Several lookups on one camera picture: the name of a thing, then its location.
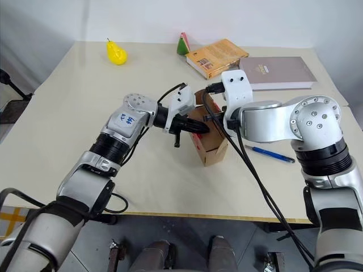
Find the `black stand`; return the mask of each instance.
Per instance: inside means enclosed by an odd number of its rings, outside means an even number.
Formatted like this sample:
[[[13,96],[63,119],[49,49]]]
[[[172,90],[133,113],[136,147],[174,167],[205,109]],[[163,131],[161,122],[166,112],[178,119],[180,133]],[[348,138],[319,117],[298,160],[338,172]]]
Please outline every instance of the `black stand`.
[[[5,106],[5,109],[0,113],[0,124],[14,124],[22,115],[25,108],[29,104],[32,93],[29,95],[24,94],[13,82],[7,72],[0,69],[0,82],[9,85],[15,92],[17,92],[23,100],[12,100]]]

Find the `yellow book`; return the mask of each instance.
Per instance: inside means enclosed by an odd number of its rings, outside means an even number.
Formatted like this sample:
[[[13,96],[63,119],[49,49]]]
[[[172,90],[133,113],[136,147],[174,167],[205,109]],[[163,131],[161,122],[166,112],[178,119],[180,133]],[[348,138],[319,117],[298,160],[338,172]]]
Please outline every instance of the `yellow book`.
[[[228,39],[192,51],[187,62],[206,79],[219,75],[231,66],[238,65],[239,59],[248,57],[248,53]]]

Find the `yellow pear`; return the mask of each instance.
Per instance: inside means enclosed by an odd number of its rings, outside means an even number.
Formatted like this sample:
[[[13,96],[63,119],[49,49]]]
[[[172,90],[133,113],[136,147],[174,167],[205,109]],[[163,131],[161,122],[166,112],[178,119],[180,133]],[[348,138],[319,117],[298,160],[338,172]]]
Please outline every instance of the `yellow pear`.
[[[124,64],[127,60],[127,52],[110,40],[107,42],[107,56],[109,61],[116,65]]]

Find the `gray book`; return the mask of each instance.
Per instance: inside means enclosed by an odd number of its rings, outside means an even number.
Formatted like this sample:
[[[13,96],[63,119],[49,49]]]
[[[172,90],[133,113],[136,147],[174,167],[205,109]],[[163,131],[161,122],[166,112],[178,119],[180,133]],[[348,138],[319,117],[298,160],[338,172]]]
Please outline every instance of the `gray book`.
[[[243,70],[253,90],[311,88],[315,76],[301,57],[241,58]]]

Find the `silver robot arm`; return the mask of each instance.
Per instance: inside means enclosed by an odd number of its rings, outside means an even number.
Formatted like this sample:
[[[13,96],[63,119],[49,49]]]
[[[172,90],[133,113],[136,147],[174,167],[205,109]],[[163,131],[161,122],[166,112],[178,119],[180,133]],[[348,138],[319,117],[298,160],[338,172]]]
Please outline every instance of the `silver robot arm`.
[[[249,141],[292,140],[306,183],[307,216],[320,227],[316,270],[363,271],[363,180],[344,142],[337,102],[320,95],[285,104],[253,102],[248,79],[240,70],[224,72],[222,83],[227,104],[223,123],[231,136],[235,136],[232,123],[237,122]]]
[[[106,207],[115,187],[111,178],[117,175],[142,128],[157,126],[177,136],[181,130],[209,131],[203,123],[185,116],[194,107],[195,96],[188,86],[178,90],[169,108],[136,93],[126,96],[90,150],[66,175],[56,201],[30,223],[11,260],[5,256],[24,225],[1,242],[1,272],[58,270],[83,225]]]

